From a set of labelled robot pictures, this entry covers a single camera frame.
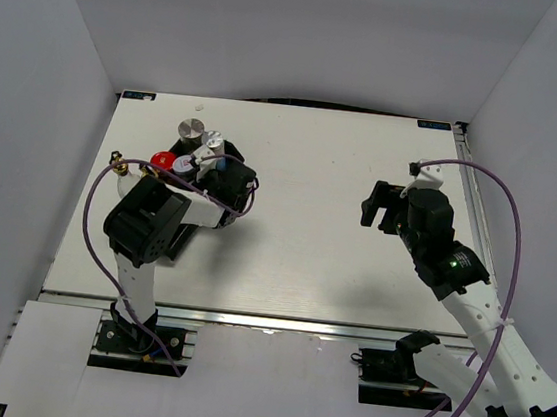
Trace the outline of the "blue label silver lid jar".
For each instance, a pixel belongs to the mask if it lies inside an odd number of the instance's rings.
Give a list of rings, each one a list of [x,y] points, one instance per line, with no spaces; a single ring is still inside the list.
[[[202,134],[203,146],[208,147],[214,154],[224,154],[225,153],[225,138],[220,133],[220,131],[208,130]],[[216,159],[216,169],[219,171],[226,170],[226,159],[224,157]]]

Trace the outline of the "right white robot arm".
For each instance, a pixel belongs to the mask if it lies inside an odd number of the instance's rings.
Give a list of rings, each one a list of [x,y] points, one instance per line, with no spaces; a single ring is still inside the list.
[[[515,326],[500,314],[489,273],[471,248],[455,240],[447,196],[430,188],[376,182],[361,204],[361,225],[397,235],[420,280],[451,314],[477,354],[493,359],[466,410],[471,417],[557,417],[557,384],[535,360]]]

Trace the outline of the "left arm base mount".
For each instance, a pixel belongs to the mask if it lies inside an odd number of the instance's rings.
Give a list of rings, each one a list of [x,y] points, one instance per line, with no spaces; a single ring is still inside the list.
[[[145,375],[182,377],[195,345],[194,332],[182,327],[157,324],[153,315],[144,324],[161,344],[131,319],[119,316],[117,302],[99,322],[87,365],[93,368],[137,372]]]

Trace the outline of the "dark sauce bottle gold spout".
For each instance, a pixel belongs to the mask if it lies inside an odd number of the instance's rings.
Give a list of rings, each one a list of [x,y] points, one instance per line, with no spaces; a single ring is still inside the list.
[[[154,177],[156,179],[159,178],[159,173],[149,165],[141,166],[140,171],[141,171],[143,177],[151,176],[151,177]]]

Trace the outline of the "clear oil bottle gold spout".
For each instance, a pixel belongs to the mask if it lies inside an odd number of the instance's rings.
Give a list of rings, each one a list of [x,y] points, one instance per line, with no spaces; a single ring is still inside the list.
[[[111,153],[110,164],[115,164],[113,172],[117,176],[117,192],[122,199],[140,181],[140,176],[132,173],[127,164],[120,164],[121,160],[123,160],[121,152],[113,151]]]

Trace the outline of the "glass jar white powder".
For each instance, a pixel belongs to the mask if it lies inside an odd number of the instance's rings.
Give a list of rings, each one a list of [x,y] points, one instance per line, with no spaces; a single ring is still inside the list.
[[[204,133],[204,123],[199,119],[184,119],[178,125],[180,142],[184,148],[187,149],[187,153],[198,149],[202,145]]]

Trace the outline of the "white lid brown jar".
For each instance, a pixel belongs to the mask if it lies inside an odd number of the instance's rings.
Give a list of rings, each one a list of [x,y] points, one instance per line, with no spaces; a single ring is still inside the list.
[[[197,175],[198,166],[193,155],[181,155],[173,161],[171,170],[174,175],[184,180],[193,180]]]

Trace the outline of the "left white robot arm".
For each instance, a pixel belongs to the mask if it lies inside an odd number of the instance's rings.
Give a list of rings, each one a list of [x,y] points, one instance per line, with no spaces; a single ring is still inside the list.
[[[191,230],[225,228],[248,213],[259,181],[241,159],[211,152],[198,157],[164,151],[146,168],[149,172],[125,188],[103,225],[121,294],[113,319],[125,322],[120,339],[138,353],[154,342],[155,263],[174,260]]]

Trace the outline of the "red lid sauce jar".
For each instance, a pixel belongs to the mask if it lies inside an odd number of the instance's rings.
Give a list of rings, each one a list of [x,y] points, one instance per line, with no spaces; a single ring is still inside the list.
[[[168,151],[161,151],[161,152],[156,152],[150,158],[150,163],[155,164],[158,167],[165,169],[166,171],[170,171],[176,159],[177,156],[174,153]]]

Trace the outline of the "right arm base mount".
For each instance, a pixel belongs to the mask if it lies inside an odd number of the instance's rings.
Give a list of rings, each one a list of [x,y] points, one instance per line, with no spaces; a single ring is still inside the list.
[[[420,330],[399,339],[393,349],[365,347],[351,353],[350,360],[359,371],[358,402],[426,411],[442,405],[444,412],[450,412],[451,400],[414,368],[414,354],[436,344],[440,344],[437,336]]]

